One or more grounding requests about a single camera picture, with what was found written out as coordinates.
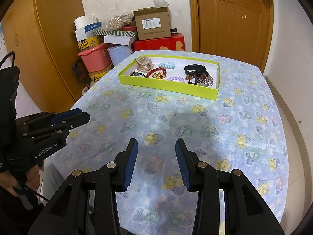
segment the table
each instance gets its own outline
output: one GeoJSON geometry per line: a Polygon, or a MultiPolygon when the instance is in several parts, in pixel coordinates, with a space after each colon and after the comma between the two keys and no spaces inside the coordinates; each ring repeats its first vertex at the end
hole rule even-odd
{"type": "MultiPolygon", "coordinates": [[[[74,169],[99,169],[138,141],[132,181],[117,193],[121,227],[137,235],[192,232],[198,193],[183,185],[175,142],[216,169],[240,169],[281,220],[288,187],[288,155],[281,118],[258,67],[200,53],[146,50],[124,60],[74,106],[90,122],[71,131],[67,146],[52,156],[67,177],[74,169]],[[121,85],[117,76],[141,54],[179,55],[220,62],[216,101],[174,92],[121,85]]],[[[225,230],[220,191],[220,234],[225,230]]]]}

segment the metal screw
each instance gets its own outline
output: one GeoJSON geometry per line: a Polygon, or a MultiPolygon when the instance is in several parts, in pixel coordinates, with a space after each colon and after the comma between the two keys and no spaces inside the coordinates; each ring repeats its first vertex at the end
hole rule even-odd
{"type": "Polygon", "coordinates": [[[239,169],[234,169],[233,173],[236,176],[241,176],[241,174],[242,174],[242,172],[239,169]]]}
{"type": "Polygon", "coordinates": [[[116,163],[114,162],[110,162],[106,165],[109,169],[115,168],[116,167],[116,163]]]}
{"type": "Polygon", "coordinates": [[[81,171],[80,171],[79,169],[74,170],[74,171],[72,172],[72,175],[73,175],[74,177],[77,177],[77,176],[79,176],[80,174],[81,174],[81,171]]]}
{"type": "Polygon", "coordinates": [[[198,166],[200,168],[205,168],[207,166],[207,164],[205,162],[198,162],[198,166]]]}

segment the pink bucket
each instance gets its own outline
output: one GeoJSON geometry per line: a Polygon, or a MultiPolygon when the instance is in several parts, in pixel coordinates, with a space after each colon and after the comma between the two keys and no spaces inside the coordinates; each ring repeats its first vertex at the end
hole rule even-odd
{"type": "Polygon", "coordinates": [[[84,61],[88,72],[104,70],[112,62],[105,43],[82,51],[78,53],[78,55],[81,56],[84,61]]]}

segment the baseboard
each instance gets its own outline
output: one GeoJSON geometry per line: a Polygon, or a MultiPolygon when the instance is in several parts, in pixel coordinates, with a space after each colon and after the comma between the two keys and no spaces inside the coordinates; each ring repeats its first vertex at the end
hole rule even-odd
{"type": "Polygon", "coordinates": [[[305,179],[305,199],[304,199],[304,209],[303,209],[303,215],[302,215],[302,217],[304,217],[304,215],[306,214],[306,212],[308,211],[311,205],[311,198],[312,198],[311,165],[309,161],[308,151],[306,149],[306,144],[304,142],[298,123],[295,120],[295,117],[292,115],[292,112],[290,111],[283,97],[281,97],[281,95],[279,94],[277,89],[273,86],[273,84],[270,82],[270,80],[267,78],[267,76],[264,76],[264,78],[273,94],[273,97],[275,98],[275,100],[278,102],[279,106],[283,110],[298,144],[298,148],[299,148],[301,160],[302,160],[302,165],[303,165],[303,170],[304,170],[304,179],[305,179]]]}

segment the toilet paper roll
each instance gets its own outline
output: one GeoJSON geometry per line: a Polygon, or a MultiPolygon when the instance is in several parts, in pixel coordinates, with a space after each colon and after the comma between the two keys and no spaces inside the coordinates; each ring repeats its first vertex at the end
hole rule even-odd
{"type": "Polygon", "coordinates": [[[91,15],[81,16],[74,20],[76,30],[96,22],[97,22],[96,18],[92,17],[91,15]]]}

